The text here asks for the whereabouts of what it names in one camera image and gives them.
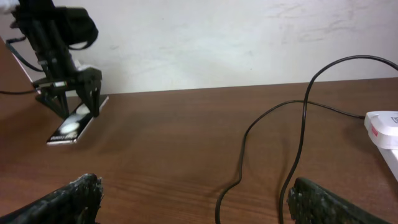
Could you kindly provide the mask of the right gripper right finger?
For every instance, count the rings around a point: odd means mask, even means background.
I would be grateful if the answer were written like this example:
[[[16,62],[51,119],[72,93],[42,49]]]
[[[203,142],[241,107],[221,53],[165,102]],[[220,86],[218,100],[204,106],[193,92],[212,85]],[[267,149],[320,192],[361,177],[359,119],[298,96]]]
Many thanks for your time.
[[[291,219],[298,224],[389,223],[303,177],[289,190],[287,203]]]

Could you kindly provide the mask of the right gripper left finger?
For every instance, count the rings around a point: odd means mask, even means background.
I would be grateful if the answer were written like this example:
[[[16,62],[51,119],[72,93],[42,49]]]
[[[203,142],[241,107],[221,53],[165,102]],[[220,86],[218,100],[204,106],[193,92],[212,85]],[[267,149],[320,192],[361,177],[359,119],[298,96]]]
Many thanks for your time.
[[[42,198],[1,217],[1,223],[95,224],[103,198],[102,178],[84,174]]]

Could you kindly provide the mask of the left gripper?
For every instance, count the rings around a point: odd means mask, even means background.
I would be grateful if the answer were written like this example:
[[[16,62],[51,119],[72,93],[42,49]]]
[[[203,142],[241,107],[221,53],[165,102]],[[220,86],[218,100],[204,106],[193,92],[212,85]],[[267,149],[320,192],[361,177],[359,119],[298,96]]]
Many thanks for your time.
[[[70,113],[65,92],[76,91],[81,101],[96,118],[100,114],[101,81],[102,73],[94,67],[78,70],[66,78],[42,78],[33,82],[33,87],[42,91],[35,99],[60,118],[66,119]]]

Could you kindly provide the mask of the black Galaxy flip smartphone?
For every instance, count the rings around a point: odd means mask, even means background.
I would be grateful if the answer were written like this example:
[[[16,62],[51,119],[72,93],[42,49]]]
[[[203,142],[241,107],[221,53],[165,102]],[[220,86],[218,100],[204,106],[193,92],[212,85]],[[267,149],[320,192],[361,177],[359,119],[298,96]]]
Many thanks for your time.
[[[75,144],[94,120],[84,103],[80,103],[48,138],[47,145]]]

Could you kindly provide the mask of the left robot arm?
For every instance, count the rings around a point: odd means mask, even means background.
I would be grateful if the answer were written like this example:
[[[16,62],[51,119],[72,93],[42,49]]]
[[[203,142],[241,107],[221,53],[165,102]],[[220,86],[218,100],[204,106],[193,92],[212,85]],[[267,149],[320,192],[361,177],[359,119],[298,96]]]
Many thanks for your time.
[[[45,77],[34,81],[38,92],[35,99],[59,117],[69,116],[66,93],[75,91],[92,116],[100,113],[102,73],[86,65],[77,68],[71,50],[90,47],[98,37],[98,30],[86,9],[57,7],[51,0],[20,1],[12,11],[15,20],[11,28],[19,29],[22,37],[9,39],[7,48],[27,67],[35,67],[23,59],[12,47],[15,42],[28,40],[37,57],[38,72]]]

